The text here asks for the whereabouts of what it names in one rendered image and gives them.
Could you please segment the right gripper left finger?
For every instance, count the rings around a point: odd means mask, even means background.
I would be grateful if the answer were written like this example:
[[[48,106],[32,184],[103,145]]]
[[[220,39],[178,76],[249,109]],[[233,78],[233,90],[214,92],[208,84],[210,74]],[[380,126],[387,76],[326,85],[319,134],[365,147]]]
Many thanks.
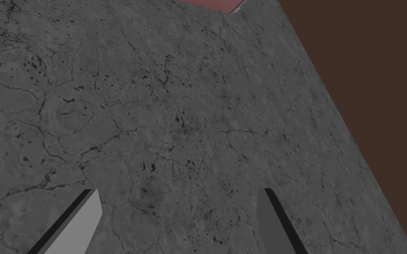
[[[97,189],[85,189],[27,254],[85,254],[102,217]]]

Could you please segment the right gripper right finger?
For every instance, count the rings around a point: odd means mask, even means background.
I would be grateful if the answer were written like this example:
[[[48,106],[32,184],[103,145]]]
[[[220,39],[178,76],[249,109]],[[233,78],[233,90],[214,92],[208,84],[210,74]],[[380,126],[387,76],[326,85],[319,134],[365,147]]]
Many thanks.
[[[259,188],[256,216],[266,254],[308,254],[271,188]]]

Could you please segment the pink flat slab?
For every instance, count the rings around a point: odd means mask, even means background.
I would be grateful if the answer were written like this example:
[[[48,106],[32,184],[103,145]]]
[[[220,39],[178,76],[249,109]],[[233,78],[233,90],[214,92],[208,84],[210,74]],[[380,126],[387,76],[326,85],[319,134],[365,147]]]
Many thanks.
[[[228,14],[237,13],[247,0],[179,0],[181,2],[198,5],[225,12]]]

